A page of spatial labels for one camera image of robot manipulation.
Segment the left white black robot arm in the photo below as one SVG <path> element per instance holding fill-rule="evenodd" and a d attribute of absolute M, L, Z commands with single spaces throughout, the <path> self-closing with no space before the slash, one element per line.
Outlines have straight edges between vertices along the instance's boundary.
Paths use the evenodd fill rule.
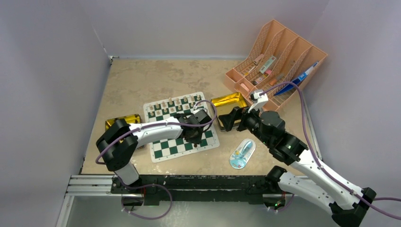
<path fill-rule="evenodd" d="M 124 119 L 116 120 L 96 141 L 100 152 L 96 163 L 106 165 L 108 171 L 114 172 L 128 193 L 136 193 L 140 190 L 141 180 L 131 157 L 138 147 L 177 138 L 199 145 L 204 127 L 215 119 L 216 116 L 210 117 L 205 109 L 197 109 L 193 113 L 177 113 L 149 123 L 128 124 Z"/>

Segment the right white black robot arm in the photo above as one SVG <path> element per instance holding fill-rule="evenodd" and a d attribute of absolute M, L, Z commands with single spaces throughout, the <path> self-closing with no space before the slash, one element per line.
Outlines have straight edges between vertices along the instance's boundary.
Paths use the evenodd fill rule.
<path fill-rule="evenodd" d="M 314 157 L 308 146 L 285 130 L 285 121 L 275 111 L 260 113 L 248 107 L 234 107 L 219 120 L 227 131 L 239 121 L 238 131 L 248 130 L 278 161 L 308 177 L 305 181 L 280 166 L 274 166 L 265 177 L 270 192 L 279 190 L 297 194 L 331 215 L 341 227 L 358 227 L 362 223 L 376 192 L 347 181 Z"/>

